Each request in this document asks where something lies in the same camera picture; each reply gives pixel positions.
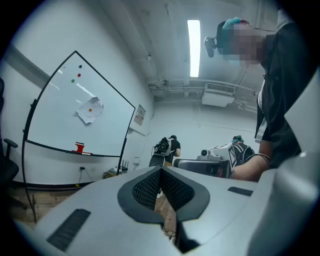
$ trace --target air conditioner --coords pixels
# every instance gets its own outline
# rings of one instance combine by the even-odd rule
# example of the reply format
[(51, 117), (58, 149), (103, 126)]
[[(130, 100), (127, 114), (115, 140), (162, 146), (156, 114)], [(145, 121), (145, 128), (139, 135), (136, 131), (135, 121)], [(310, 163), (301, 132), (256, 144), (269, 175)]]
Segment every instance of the air conditioner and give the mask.
[(235, 100), (235, 88), (222, 84), (207, 83), (204, 87), (202, 104), (225, 107)]

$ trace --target office chair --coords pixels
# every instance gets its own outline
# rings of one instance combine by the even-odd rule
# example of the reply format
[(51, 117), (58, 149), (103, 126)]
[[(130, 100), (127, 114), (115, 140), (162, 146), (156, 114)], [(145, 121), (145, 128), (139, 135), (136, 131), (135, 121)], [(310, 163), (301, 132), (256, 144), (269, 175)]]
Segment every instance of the office chair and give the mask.
[[(12, 140), (7, 138), (5, 138), (3, 141), (7, 143), (7, 147), (6, 147), (5, 156), (4, 155), (0, 156), (1, 157), (0, 188), (8, 189), (10, 186), (10, 183), (12, 182), (12, 180), (15, 178), (15, 176), (19, 171), (18, 165), (9, 159), (10, 149), (11, 147), (17, 148), (18, 145), (14, 143)], [(27, 209), (27, 206), (24, 203), (15, 199), (12, 196), (9, 197), (9, 202), (13, 205), (22, 207), (24, 210)]]
[[(0, 114), (4, 106), (4, 98), (3, 98), (4, 90), (5, 90), (5, 83), (0, 77)], [(5, 138), (3, 141), (7, 143), (5, 155), (3, 152), (2, 138), (1, 138), (1, 132), (0, 132), (0, 189), (7, 190), (10, 186), (10, 183), (12, 182), (12, 180), (15, 178), (15, 176), (19, 171), (18, 165), (9, 159), (11, 147), (17, 148), (18, 145), (14, 143), (12, 140), (7, 138)], [(13, 198), (12, 196), (10, 196), (8, 199), (9, 199), (8, 200), (9, 203), (16, 206), (20, 206), (25, 210), (27, 209), (27, 206), (24, 203)]]

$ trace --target whiteboard stand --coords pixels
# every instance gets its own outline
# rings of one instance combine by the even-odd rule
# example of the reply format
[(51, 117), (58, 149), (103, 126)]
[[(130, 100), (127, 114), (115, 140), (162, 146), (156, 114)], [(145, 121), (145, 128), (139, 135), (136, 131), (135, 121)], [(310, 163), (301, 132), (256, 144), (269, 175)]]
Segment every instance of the whiteboard stand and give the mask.
[(36, 107), (36, 102), (37, 100), (34, 99), (33, 103), (30, 104), (31, 108), (28, 114), (28, 117), (26, 119), (25, 122), (25, 127), (22, 130), (23, 131), (23, 139), (22, 139), (22, 149), (21, 149), (21, 167), (22, 167), (22, 177), (23, 177), (23, 184), (24, 184), (24, 189), (25, 189), (25, 193), (26, 193), (26, 197), (29, 201), (32, 213), (33, 213), (33, 221), (34, 223), (37, 223), (37, 215), (36, 215), (36, 210), (35, 210), (35, 206), (36, 206), (36, 201), (35, 201), (35, 195), (32, 195), (32, 202), (30, 199), (30, 195), (28, 192), (28, 187), (27, 187), (27, 181), (26, 181), (26, 175), (25, 175), (25, 144), (27, 141), (27, 137), (28, 137), (28, 129), (30, 126), (30, 121), (31, 121), (31, 117), (33, 115), (33, 112), (35, 111), (35, 107)]
[(123, 142), (121, 155), (120, 155), (120, 159), (119, 159), (119, 163), (118, 163), (118, 168), (116, 170), (116, 175), (119, 175), (119, 170), (120, 170), (120, 166), (121, 166), (121, 160), (122, 160), (122, 156), (124, 155), (124, 150), (125, 150), (126, 143), (127, 143), (127, 137), (125, 137), (124, 142)]

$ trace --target black shirt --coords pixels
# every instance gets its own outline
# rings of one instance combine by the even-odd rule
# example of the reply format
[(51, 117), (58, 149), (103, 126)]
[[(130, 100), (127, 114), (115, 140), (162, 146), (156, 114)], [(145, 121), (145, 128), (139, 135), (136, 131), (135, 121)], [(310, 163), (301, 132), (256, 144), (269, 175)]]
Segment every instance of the black shirt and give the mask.
[(164, 159), (166, 162), (169, 162), (172, 164), (172, 161), (174, 159), (174, 156), (176, 154), (176, 149), (181, 149), (179, 141), (176, 139), (171, 140), (171, 151), (173, 151), (170, 155), (166, 156)]
[(277, 168), (301, 151), (284, 115), (308, 85), (317, 64), (295, 23), (284, 25), (265, 40), (267, 59), (261, 65), (266, 75), (261, 104), (257, 102), (255, 138), (272, 142), (270, 168)]

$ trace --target whiteboard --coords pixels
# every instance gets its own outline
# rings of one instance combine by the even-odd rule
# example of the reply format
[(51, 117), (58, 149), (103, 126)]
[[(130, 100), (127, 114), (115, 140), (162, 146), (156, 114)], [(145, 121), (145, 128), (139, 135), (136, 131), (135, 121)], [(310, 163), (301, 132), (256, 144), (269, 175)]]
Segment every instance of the whiteboard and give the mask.
[[(85, 124), (77, 110), (92, 97), (104, 108)], [(67, 153), (120, 157), (134, 112), (135, 107), (75, 51), (42, 89), (26, 124), (26, 141)], [(82, 152), (79, 145), (84, 145)]]

